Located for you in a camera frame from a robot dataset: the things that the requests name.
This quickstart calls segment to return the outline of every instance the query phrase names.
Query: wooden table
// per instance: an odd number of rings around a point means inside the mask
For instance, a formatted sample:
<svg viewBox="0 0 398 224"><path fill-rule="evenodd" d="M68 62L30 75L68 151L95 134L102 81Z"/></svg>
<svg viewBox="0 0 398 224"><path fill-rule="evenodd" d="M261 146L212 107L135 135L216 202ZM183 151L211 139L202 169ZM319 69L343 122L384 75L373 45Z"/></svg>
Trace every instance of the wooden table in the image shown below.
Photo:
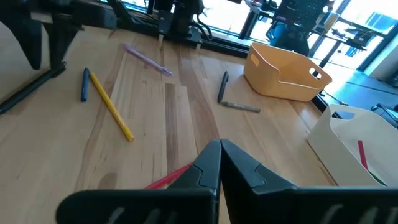
<svg viewBox="0 0 398 224"><path fill-rule="evenodd" d="M30 68L0 24L0 99L40 71ZM42 68L49 67L44 38ZM165 77L121 43L173 71ZM85 27L65 57L67 70L0 116L0 217L4 223L54 223L60 201L84 189L141 189L193 161L210 139L228 138L297 185L333 185L306 138L320 112L312 103L268 98L243 77L244 60L164 43L125 30ZM96 74L135 139L127 142L92 83L80 102L82 72ZM224 98L261 108L220 106ZM224 200L220 223L228 223Z"/></svg>

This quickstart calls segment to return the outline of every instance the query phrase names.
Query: wooden tabletop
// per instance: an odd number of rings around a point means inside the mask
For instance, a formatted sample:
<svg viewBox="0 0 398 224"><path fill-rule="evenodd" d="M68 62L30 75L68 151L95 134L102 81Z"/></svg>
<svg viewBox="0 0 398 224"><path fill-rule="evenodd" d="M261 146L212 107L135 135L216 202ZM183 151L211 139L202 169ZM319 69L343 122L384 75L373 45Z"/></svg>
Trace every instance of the wooden tabletop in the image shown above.
<svg viewBox="0 0 398 224"><path fill-rule="evenodd" d="M42 71L32 70L0 24L0 100ZM161 75L126 53L130 44L173 71ZM4 223L54 223L67 195L84 189L142 189L192 162L211 139L228 138L297 185L333 180L306 142L320 112L311 103L258 95L244 60L164 43L125 30L85 27L65 57L67 70L0 116L0 217ZM92 83L80 102L83 69L96 74L133 132L126 138ZM216 102L224 71L225 100L261 108L250 113ZM228 223L224 201L220 223Z"/></svg>

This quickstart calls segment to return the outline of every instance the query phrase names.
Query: red pencil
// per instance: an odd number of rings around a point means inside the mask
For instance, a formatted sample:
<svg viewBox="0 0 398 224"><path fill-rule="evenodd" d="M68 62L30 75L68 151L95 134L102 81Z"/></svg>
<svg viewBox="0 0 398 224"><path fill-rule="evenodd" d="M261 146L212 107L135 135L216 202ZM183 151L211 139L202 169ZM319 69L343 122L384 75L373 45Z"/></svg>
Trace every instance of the red pencil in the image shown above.
<svg viewBox="0 0 398 224"><path fill-rule="evenodd" d="M166 177L161 178L157 182L150 184L149 186L147 186L144 189L152 189L152 190L160 189L167 184L171 184L173 181L175 181L175 179L180 177L181 174L183 174L191 165L192 165L192 163L187 164L187 165L183 166L182 168L179 168L178 170L172 172L171 174L167 175Z"/></svg>
<svg viewBox="0 0 398 224"><path fill-rule="evenodd" d="M358 141L358 147L359 147L359 155L361 156L362 166L368 169L368 163L366 162L365 149L363 147L362 140Z"/></svg>

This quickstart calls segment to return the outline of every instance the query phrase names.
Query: orange plastic bin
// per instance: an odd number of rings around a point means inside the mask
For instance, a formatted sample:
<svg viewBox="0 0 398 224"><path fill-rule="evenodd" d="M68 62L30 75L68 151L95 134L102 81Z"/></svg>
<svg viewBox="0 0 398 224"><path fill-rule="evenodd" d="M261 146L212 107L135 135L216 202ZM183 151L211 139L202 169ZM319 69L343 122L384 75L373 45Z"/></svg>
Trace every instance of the orange plastic bin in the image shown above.
<svg viewBox="0 0 398 224"><path fill-rule="evenodd" d="M314 77L313 71L320 77ZM244 76L264 96L305 102L331 83L331 77L307 57L258 43L250 47Z"/></svg>

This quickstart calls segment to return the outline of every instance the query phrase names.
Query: gray pen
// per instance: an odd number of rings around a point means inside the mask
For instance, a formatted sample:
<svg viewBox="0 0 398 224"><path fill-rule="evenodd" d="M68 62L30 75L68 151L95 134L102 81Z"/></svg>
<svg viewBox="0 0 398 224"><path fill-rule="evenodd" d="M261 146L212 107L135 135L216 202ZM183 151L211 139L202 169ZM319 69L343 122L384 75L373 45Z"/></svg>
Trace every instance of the gray pen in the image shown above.
<svg viewBox="0 0 398 224"><path fill-rule="evenodd" d="M243 105L240 103L220 102L220 104L223 106L227 106L227 107L235 108L235 109L239 109L239 110L246 110L246 111L251 111L251 112L255 112L255 113L261 112L260 108L255 108L255 107L252 107L249 105Z"/></svg>

